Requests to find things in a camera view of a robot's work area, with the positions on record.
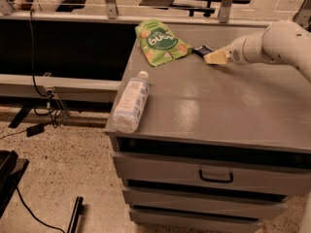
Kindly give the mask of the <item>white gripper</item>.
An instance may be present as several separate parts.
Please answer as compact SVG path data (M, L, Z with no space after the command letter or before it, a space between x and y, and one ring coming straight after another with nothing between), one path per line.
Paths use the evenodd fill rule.
M268 63L269 56L262 49L262 34L249 34L235 39L225 50L210 52L204 56L207 64L227 64L228 61L238 65L251 63Z

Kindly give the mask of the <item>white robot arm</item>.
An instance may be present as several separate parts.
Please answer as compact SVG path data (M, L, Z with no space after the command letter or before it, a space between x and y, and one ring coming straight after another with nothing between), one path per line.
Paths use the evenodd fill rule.
M299 24L280 20L264 31L241 36L204 56L206 64L285 64L311 83L311 33Z

